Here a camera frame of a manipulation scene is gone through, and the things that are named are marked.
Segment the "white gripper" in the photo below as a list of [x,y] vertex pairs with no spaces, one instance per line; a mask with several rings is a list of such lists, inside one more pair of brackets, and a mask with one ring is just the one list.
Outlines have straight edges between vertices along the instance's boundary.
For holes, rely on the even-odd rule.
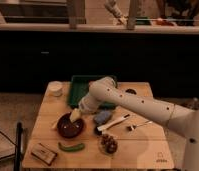
[[101,102],[97,100],[94,96],[90,93],[86,94],[80,101],[79,101],[79,109],[75,108],[69,117],[71,122],[75,122],[81,118],[82,114],[91,114],[98,110]]

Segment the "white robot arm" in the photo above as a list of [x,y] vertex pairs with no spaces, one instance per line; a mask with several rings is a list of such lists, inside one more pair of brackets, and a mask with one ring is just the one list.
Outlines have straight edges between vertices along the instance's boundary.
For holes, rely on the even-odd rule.
[[124,92],[110,76],[92,81],[78,108],[82,114],[94,113],[104,102],[121,106],[184,137],[182,171],[199,171],[199,109]]

